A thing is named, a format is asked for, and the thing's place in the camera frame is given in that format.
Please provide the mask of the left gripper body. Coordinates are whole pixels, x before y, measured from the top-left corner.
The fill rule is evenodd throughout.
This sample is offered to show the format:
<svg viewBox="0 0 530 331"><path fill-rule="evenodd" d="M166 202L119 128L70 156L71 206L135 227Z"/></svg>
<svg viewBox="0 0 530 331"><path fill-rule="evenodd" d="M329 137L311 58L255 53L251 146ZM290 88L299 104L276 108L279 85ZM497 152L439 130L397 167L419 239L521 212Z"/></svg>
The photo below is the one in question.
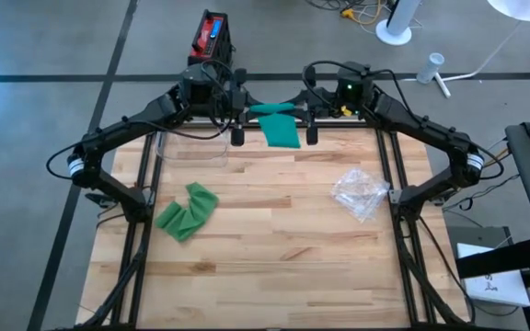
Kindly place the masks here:
<svg viewBox="0 0 530 331"><path fill-rule="evenodd" d="M220 83L220 118L225 120L225 130L232 130L230 143L233 146L242 146L245 142L243 125L246 122L244 112L248 105L248 92L242 85L246 82L246 73L245 69L233 72L231 68L225 67Z"/></svg>

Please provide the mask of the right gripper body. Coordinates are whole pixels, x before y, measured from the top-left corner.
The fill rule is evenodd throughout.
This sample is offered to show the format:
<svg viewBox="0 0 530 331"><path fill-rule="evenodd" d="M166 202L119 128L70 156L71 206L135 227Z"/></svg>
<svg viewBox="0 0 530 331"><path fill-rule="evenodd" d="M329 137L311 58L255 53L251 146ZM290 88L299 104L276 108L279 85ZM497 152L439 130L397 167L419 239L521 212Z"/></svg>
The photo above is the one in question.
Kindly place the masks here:
<svg viewBox="0 0 530 331"><path fill-rule="evenodd" d="M305 84L304 103L306 104L306 143L308 145L318 143L316 119L333 117L338 112L336 110L336 94L324 87L317 87L316 74L313 64L305 66L302 72L302 79Z"/></svg>

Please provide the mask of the teal elastic bandage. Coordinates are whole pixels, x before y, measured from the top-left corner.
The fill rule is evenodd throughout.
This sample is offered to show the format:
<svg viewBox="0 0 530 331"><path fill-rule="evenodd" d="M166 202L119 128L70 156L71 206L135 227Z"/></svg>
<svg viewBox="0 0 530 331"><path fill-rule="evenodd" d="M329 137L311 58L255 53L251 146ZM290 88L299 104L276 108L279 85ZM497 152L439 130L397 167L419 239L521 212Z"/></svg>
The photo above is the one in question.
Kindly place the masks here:
<svg viewBox="0 0 530 331"><path fill-rule="evenodd" d="M249 108L251 114L257 115L259 126L269 147L294 149L301 147L294 118L282 114L283 111L289 110L294 110L294 105L291 103L268 103Z"/></svg>

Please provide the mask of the clear plastic bag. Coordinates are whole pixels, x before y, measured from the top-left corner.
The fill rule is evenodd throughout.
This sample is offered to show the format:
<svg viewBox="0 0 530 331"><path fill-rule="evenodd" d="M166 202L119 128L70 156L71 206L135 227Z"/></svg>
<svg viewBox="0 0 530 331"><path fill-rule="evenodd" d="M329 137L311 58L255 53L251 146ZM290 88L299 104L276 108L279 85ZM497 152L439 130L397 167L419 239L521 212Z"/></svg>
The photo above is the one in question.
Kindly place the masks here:
<svg viewBox="0 0 530 331"><path fill-rule="evenodd" d="M330 196L363 223L374 216L389 189L389 183L382 178L354 167L335 183Z"/></svg>

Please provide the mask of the red black battery box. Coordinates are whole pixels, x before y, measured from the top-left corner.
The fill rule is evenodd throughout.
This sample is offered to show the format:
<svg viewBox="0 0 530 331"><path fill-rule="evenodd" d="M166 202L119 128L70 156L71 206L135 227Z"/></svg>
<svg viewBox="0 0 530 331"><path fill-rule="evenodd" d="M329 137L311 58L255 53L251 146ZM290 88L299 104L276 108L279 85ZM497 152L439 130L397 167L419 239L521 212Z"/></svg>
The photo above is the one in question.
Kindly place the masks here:
<svg viewBox="0 0 530 331"><path fill-rule="evenodd" d="M206 60L217 60L230 65L234 51L228 15L205 9L191 44L187 65Z"/></svg>

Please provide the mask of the green cloth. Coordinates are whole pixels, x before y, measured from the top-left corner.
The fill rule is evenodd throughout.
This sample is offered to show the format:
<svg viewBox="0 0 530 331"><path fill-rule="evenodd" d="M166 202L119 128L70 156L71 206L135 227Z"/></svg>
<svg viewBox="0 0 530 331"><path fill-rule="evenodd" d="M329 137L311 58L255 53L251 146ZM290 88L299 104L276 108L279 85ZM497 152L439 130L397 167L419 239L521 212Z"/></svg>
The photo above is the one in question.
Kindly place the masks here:
<svg viewBox="0 0 530 331"><path fill-rule="evenodd" d="M155 219L155 226L179 243L196 234L213 215L219 203L219 198L198 182L187 185L186 190L186 207L172 201Z"/></svg>

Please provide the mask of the white fan stand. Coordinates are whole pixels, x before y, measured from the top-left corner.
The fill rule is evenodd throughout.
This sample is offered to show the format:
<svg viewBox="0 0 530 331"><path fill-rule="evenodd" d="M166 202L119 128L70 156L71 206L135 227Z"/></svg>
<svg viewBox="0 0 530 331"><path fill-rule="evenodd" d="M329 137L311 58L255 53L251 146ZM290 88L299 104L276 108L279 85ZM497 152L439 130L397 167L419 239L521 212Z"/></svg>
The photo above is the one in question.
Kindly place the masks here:
<svg viewBox="0 0 530 331"><path fill-rule="evenodd" d="M383 43L391 46L402 46L411 40L409 27L421 0L397 0L388 19L375 26L375 36Z"/></svg>

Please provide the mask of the white cylinder stand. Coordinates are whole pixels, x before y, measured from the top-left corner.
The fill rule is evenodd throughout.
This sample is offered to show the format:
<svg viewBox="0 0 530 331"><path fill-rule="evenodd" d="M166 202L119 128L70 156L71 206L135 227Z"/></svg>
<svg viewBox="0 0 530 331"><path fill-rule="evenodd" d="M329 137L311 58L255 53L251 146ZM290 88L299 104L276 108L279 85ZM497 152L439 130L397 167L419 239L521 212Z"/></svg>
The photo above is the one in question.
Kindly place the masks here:
<svg viewBox="0 0 530 331"><path fill-rule="evenodd" d="M439 74L439 69L444 64L445 58L439 52L433 52L429 55L427 62L416 75L418 83L427 85L435 80L446 98L451 97L451 92L446 86L444 80Z"/></svg>

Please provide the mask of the white round panel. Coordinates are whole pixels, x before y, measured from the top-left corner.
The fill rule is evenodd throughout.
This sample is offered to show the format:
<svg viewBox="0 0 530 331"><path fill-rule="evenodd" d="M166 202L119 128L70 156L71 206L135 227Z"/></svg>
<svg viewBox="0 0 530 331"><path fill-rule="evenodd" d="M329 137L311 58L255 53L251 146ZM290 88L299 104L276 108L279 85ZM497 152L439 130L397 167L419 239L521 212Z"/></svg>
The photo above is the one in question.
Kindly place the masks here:
<svg viewBox="0 0 530 331"><path fill-rule="evenodd" d="M530 0L487 0L487 2L506 17L530 22Z"/></svg>

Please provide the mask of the white papers on shelf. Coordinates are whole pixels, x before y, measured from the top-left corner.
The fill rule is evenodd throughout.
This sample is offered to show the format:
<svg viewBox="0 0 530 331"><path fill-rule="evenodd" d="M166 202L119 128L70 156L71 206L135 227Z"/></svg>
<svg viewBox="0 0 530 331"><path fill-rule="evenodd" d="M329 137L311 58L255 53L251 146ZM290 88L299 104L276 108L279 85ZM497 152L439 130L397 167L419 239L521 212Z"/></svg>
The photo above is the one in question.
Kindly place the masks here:
<svg viewBox="0 0 530 331"><path fill-rule="evenodd" d="M464 278L461 282L471 299L530 307L528 291L519 270Z"/></svg>

